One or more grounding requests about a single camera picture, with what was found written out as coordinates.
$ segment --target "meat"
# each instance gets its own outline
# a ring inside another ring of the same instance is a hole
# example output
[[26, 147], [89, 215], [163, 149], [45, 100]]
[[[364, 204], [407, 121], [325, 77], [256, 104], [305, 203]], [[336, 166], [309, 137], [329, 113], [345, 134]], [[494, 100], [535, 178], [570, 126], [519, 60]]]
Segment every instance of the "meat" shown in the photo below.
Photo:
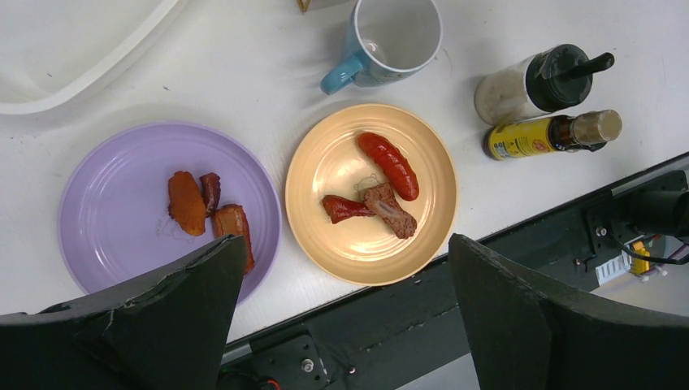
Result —
[[357, 137], [359, 148], [378, 164], [400, 197], [413, 201], [418, 197], [418, 179], [409, 162], [387, 138], [372, 132]]
[[220, 202], [220, 176], [213, 172], [201, 176], [201, 189], [203, 204], [206, 205], [206, 217], [210, 217]]
[[201, 190], [192, 174], [178, 171], [167, 181], [170, 196], [168, 211], [187, 234], [200, 236], [206, 232], [206, 207]]
[[395, 199], [390, 183], [383, 183], [369, 188], [363, 195], [364, 204], [369, 210], [383, 219], [395, 232], [397, 238], [406, 240], [416, 232], [416, 219], [402, 210]]
[[345, 197], [326, 195], [321, 201], [323, 209], [332, 223], [339, 223], [352, 217], [374, 217], [375, 213], [359, 201], [350, 201]]
[[225, 205], [215, 211], [211, 220], [215, 238], [220, 238], [226, 234], [244, 236], [247, 253], [244, 275], [248, 274], [254, 268], [254, 254], [251, 252], [249, 222], [246, 220], [244, 209], [239, 205]]

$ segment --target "blue handle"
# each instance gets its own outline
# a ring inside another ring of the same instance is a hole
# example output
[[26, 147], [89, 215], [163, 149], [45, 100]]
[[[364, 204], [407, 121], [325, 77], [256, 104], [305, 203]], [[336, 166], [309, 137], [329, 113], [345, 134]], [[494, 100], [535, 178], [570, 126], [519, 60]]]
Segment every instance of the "blue handle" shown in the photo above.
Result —
[[364, 65], [356, 55], [352, 54], [343, 63], [336, 66], [321, 80], [321, 90], [328, 95], [343, 89], [352, 83], [352, 77], [362, 71]]

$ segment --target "cup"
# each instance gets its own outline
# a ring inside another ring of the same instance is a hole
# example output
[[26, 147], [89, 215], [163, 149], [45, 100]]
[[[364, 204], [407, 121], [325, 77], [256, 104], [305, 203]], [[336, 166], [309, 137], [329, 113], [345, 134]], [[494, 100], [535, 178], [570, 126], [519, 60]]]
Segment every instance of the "cup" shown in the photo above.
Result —
[[358, 0], [342, 63], [321, 80], [332, 95], [346, 85], [377, 87], [404, 80], [438, 53], [443, 24], [432, 0]]

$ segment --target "screw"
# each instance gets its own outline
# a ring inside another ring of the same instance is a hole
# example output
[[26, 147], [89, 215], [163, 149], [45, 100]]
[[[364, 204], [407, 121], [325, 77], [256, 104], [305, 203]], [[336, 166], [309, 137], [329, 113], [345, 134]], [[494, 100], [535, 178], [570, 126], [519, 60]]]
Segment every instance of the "screw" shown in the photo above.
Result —
[[301, 361], [301, 369], [304, 372], [311, 372], [314, 370], [314, 362], [311, 359], [304, 359]]

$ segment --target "yellow plate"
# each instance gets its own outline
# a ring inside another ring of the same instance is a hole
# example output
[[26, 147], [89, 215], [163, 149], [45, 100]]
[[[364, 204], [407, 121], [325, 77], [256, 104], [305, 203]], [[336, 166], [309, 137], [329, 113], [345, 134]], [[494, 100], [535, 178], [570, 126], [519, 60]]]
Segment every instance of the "yellow plate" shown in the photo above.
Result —
[[[397, 200], [418, 221], [414, 237], [400, 240], [378, 217], [353, 217], [333, 225], [321, 200], [359, 200], [358, 189], [388, 181], [357, 146], [356, 136], [388, 138], [416, 172], [419, 196]], [[319, 267], [368, 286], [395, 283], [430, 262], [446, 242], [457, 211], [457, 177], [443, 141], [420, 118], [381, 104], [352, 106], [317, 124], [292, 158], [285, 203], [294, 236]]]

